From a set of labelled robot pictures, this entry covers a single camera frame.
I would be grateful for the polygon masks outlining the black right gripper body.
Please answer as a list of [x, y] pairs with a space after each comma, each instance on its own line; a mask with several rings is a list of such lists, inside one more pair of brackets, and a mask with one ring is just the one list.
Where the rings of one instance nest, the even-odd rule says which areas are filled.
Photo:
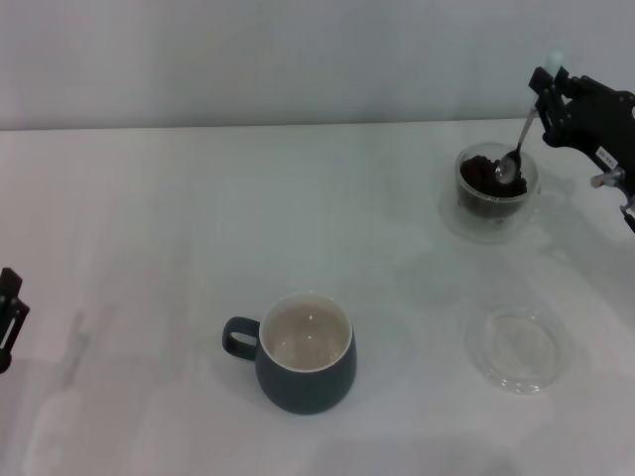
[[565, 101], [568, 135], [553, 148], [577, 150], [604, 172], [620, 168], [634, 173], [634, 95], [601, 83], [601, 97], [590, 101]]

